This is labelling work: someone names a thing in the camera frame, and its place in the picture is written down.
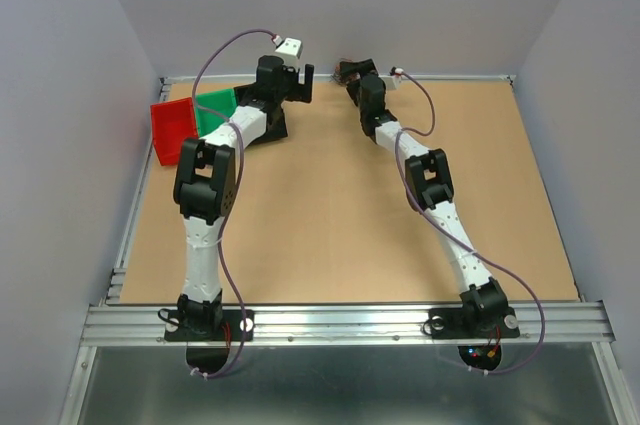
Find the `orange black wire ball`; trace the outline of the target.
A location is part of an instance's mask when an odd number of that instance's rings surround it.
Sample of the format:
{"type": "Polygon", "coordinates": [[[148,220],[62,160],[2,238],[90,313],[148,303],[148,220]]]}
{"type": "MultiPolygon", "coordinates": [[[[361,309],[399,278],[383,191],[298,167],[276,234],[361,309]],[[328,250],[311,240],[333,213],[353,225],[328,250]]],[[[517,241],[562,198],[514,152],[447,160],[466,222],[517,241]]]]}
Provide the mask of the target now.
{"type": "Polygon", "coordinates": [[[341,87],[346,87],[350,83],[360,78],[359,71],[352,66],[353,61],[347,58],[341,58],[331,75],[331,80],[341,87]]]}

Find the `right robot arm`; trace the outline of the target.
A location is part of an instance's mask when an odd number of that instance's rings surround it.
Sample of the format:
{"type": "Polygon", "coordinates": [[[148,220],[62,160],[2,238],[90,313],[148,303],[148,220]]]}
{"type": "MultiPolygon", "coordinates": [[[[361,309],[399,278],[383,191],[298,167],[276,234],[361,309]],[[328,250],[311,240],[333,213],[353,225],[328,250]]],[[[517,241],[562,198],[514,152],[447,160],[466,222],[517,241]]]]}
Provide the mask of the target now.
{"type": "Polygon", "coordinates": [[[424,333],[444,340],[518,337],[515,312],[499,282],[476,256],[458,216],[446,153],[409,136],[386,106],[386,92],[397,86],[400,77],[382,77],[371,59],[342,62],[339,75],[358,109],[365,136],[394,155],[411,208],[440,233],[458,282],[461,304],[431,309],[424,333]]]}

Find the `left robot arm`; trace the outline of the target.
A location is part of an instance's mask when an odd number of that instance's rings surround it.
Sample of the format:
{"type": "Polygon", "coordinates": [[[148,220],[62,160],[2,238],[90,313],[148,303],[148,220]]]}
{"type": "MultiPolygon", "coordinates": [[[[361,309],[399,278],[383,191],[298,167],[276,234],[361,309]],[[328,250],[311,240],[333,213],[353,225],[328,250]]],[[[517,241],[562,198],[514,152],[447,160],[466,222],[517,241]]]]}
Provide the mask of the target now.
{"type": "Polygon", "coordinates": [[[236,107],[214,131],[183,141],[173,199],[186,235],[186,273],[176,308],[161,312],[165,339],[223,340],[229,336],[219,277],[221,230],[234,205],[236,161],[246,147],[288,135],[282,103],[309,103],[315,67],[288,65],[275,55],[259,58],[255,81],[233,89],[236,107]]]}

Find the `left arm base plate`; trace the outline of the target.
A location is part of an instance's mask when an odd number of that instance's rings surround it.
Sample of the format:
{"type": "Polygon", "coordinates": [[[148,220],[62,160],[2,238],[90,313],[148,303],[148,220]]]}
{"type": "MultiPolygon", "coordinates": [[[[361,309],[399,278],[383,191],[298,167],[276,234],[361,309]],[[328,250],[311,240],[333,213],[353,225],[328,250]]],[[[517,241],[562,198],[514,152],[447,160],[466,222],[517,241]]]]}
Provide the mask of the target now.
{"type": "Polygon", "coordinates": [[[176,309],[161,308],[157,317],[164,325],[166,342],[240,342],[253,339],[253,310],[243,318],[240,309],[222,308],[211,320],[182,317],[176,309]]]}

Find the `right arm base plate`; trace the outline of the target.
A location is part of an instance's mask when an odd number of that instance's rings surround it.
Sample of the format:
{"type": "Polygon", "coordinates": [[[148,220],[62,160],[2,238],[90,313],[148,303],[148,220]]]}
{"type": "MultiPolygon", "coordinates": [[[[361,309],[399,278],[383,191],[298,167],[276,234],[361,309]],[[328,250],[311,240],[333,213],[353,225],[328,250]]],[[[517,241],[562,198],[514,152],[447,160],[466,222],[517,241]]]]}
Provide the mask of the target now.
{"type": "Polygon", "coordinates": [[[497,315],[473,318],[462,308],[437,307],[428,311],[423,332],[436,340],[518,338],[520,329],[515,310],[507,307],[497,315]]]}

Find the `green plastic bin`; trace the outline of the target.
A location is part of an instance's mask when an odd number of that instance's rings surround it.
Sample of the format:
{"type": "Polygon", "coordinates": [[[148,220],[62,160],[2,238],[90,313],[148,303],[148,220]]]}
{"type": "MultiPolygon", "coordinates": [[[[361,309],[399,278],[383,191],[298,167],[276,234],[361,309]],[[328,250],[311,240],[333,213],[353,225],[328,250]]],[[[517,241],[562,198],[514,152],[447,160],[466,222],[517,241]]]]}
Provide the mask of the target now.
{"type": "Polygon", "coordinates": [[[230,118],[237,107],[236,96],[231,88],[198,94],[196,101],[194,116],[199,137],[224,124],[225,117],[230,118]]]}

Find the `red plastic bin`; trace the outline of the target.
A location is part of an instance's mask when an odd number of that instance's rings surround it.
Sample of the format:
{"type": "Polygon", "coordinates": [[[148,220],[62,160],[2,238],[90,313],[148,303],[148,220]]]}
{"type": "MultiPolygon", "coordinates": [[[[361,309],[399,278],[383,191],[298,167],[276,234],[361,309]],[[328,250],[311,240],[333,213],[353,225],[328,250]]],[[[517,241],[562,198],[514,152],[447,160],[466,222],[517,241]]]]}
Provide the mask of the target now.
{"type": "Polygon", "coordinates": [[[198,136],[191,98],[150,106],[152,143],[159,163],[173,166],[179,161],[182,143],[198,136]]]}

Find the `black plastic bin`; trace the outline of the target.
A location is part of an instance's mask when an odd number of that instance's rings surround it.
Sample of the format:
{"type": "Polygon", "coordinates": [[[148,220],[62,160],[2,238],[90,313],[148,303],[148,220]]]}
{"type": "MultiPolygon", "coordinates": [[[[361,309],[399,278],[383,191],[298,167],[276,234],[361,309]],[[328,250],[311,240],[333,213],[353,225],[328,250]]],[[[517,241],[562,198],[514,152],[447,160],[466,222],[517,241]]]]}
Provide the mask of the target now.
{"type": "Polygon", "coordinates": [[[261,88],[256,84],[234,88],[236,110],[256,110],[265,116],[261,132],[246,141],[247,145],[277,141],[288,136],[282,102],[284,95],[275,89],[261,88]]]}

